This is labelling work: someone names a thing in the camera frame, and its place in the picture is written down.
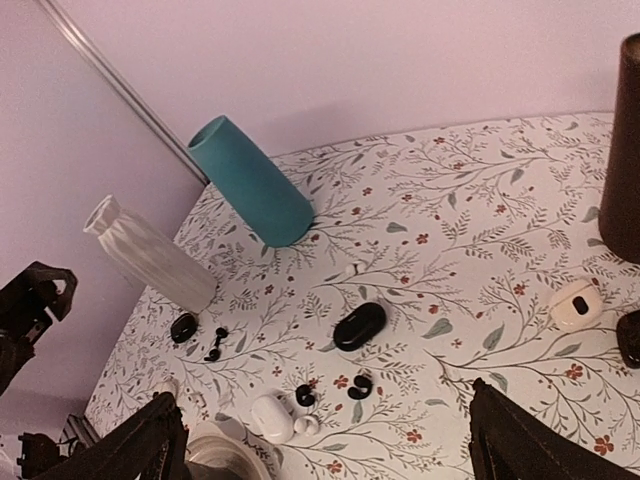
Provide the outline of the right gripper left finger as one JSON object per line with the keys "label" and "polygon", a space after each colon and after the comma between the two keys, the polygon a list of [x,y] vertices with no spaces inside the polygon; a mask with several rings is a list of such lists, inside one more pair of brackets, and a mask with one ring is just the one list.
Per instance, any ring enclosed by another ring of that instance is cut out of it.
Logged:
{"label": "right gripper left finger", "polygon": [[157,394],[98,443],[40,479],[187,479],[188,430],[174,395]]}

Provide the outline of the dark brown vase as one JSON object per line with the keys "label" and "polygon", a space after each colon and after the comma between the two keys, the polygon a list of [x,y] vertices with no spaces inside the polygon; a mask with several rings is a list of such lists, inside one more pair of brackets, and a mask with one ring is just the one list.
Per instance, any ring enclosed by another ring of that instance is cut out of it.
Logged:
{"label": "dark brown vase", "polygon": [[639,262],[639,35],[621,43],[614,122],[598,219],[604,244]]}

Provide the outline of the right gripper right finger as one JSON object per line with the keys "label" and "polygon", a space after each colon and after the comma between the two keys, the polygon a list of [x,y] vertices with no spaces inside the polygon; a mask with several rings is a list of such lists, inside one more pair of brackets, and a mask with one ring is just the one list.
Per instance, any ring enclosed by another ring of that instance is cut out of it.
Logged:
{"label": "right gripper right finger", "polygon": [[636,479],[555,433],[478,378],[469,406],[469,452],[477,479]]}

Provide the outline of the white ribbed vase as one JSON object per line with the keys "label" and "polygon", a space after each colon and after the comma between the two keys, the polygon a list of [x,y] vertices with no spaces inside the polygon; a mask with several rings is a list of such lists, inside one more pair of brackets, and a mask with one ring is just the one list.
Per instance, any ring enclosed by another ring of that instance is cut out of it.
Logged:
{"label": "white ribbed vase", "polygon": [[215,298],[211,272],[137,213],[107,195],[83,231],[95,236],[119,267],[180,308],[198,314]]}

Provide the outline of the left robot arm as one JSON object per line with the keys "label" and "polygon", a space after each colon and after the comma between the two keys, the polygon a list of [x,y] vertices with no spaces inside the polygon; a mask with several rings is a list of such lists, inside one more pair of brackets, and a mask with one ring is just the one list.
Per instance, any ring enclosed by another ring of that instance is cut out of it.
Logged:
{"label": "left robot arm", "polygon": [[1,390],[35,357],[34,346],[70,312],[75,274],[34,261],[1,288]]}

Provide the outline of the grey ceramic plate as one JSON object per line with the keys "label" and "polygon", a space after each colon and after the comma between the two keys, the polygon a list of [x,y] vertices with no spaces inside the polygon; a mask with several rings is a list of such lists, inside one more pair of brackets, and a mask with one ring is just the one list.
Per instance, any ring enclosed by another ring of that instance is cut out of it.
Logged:
{"label": "grey ceramic plate", "polygon": [[191,479],[271,478],[263,462],[248,447],[211,422],[201,423],[189,433],[185,465]]}

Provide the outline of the small black round case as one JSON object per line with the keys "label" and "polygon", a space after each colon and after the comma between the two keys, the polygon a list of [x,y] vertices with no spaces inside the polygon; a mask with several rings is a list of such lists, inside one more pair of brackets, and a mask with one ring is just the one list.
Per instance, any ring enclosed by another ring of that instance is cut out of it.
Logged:
{"label": "small black round case", "polygon": [[183,313],[172,323],[170,337],[175,344],[182,344],[196,333],[197,328],[197,318],[191,313]]}

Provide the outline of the cream earbud case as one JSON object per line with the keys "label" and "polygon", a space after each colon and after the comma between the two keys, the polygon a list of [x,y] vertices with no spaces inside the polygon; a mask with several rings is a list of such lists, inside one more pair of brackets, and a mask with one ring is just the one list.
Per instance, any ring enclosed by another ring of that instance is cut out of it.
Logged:
{"label": "cream earbud case", "polygon": [[556,291],[549,300],[549,315],[555,326],[565,333],[580,330],[599,318],[604,302],[596,286],[578,279]]}
{"label": "cream earbud case", "polygon": [[161,382],[159,382],[154,389],[158,393],[168,392],[171,393],[175,398],[179,395],[180,385],[177,380],[174,378],[167,378]]}

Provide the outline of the teal vase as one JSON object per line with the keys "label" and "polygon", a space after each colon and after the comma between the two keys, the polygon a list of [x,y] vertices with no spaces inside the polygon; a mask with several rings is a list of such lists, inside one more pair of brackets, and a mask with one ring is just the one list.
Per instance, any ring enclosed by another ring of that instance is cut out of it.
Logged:
{"label": "teal vase", "polygon": [[228,117],[219,116],[202,127],[188,150],[265,245],[290,246],[309,230],[314,219],[310,201]]}

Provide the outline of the black case with gold line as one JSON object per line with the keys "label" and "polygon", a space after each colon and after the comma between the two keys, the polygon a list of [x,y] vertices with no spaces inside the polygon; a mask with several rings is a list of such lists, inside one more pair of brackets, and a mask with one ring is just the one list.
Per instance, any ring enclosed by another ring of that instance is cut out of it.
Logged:
{"label": "black case with gold line", "polygon": [[624,364],[630,369],[640,368],[640,311],[623,315],[616,325],[616,339]]}

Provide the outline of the black clip earbud lower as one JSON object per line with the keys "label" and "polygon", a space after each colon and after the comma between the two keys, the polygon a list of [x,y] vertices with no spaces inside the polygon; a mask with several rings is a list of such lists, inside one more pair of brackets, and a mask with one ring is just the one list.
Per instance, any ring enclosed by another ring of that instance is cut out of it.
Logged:
{"label": "black clip earbud lower", "polygon": [[311,407],[316,402],[314,389],[309,384],[299,385],[295,390],[296,402],[301,407]]}

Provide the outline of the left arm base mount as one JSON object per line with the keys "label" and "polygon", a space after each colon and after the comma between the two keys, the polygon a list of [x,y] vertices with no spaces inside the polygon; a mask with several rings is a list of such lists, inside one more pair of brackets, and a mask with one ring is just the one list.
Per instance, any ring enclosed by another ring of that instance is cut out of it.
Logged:
{"label": "left arm base mount", "polygon": [[24,432],[18,436],[21,442],[21,453],[16,460],[18,477],[33,479],[75,454],[87,450],[100,439],[84,416],[74,414],[67,417],[58,440],[44,433]]}

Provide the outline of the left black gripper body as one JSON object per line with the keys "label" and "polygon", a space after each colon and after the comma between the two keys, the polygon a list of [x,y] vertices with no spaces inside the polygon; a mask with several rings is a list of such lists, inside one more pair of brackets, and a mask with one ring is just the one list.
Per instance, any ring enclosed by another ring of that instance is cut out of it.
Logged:
{"label": "left black gripper body", "polygon": [[78,285],[75,274],[34,261],[1,288],[1,348],[33,346],[53,320],[70,312]]}

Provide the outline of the white clip earbud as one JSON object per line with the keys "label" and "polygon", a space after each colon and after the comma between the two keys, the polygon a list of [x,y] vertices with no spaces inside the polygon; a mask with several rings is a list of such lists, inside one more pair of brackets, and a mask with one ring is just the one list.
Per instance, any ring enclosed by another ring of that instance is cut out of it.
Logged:
{"label": "white clip earbud", "polygon": [[314,436],[319,433],[320,424],[313,415],[305,415],[295,419],[294,431],[305,436]]}

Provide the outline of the black clip earbud upper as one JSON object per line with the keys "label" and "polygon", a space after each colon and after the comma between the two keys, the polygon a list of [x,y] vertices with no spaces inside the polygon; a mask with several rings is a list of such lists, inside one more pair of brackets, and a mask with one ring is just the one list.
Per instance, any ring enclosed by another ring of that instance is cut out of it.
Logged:
{"label": "black clip earbud upper", "polygon": [[347,395],[352,400],[364,400],[373,390],[373,382],[368,376],[356,375],[353,385],[348,388]]}

